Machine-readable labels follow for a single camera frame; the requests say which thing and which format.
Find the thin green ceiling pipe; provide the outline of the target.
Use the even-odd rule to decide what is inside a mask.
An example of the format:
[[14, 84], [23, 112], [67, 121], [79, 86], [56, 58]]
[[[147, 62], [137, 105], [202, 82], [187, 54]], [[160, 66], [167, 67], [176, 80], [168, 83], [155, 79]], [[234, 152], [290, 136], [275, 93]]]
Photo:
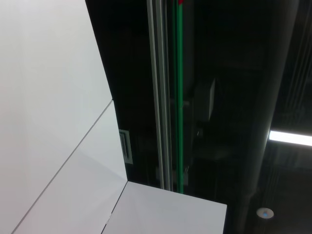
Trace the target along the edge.
[[174, 107], [175, 107], [175, 145], [176, 145], [176, 190], [180, 193], [179, 185], [179, 142], [178, 142], [178, 111], [177, 111], [177, 65], [176, 65], [176, 9], [175, 0], [172, 4], [172, 51], [174, 76]]

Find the white air vent grille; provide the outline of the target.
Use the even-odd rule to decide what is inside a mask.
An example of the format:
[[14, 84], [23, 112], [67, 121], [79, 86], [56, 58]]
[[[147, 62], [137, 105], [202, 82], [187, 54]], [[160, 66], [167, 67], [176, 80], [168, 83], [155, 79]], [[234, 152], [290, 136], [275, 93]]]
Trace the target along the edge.
[[132, 149], [129, 131], [119, 129], [119, 137], [121, 141], [121, 147], [123, 152], [124, 162], [133, 164]]

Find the white ceiling strip light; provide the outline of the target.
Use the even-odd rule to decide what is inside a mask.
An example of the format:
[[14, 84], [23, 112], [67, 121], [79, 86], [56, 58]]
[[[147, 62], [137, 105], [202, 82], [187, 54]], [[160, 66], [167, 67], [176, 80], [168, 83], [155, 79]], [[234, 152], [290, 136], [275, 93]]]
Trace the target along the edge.
[[312, 146], [312, 136], [285, 133], [279, 131], [270, 131], [269, 140], [304, 146]]

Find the round ceiling sensor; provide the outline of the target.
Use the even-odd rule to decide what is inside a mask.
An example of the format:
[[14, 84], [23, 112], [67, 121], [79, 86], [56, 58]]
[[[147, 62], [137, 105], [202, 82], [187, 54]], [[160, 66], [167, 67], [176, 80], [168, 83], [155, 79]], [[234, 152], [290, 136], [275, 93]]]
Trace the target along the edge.
[[259, 208], [256, 214], [262, 219], [270, 219], [274, 216], [274, 212], [269, 208]]

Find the green vertical rail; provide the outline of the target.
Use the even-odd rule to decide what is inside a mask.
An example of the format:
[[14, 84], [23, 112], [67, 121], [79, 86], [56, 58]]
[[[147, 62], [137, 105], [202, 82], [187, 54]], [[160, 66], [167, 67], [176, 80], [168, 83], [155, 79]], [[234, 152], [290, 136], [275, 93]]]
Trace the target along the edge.
[[183, 158], [183, 0], [175, 1], [177, 57], [178, 191], [184, 193]]

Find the large black ceiling duct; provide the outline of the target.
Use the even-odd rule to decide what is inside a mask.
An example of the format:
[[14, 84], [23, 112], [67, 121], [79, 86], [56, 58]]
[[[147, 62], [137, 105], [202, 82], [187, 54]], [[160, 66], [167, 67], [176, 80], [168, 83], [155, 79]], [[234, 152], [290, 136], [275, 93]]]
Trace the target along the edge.
[[251, 136], [242, 178], [235, 234], [244, 234], [251, 199], [256, 193], [300, 0], [273, 0], [269, 50], [255, 103]]

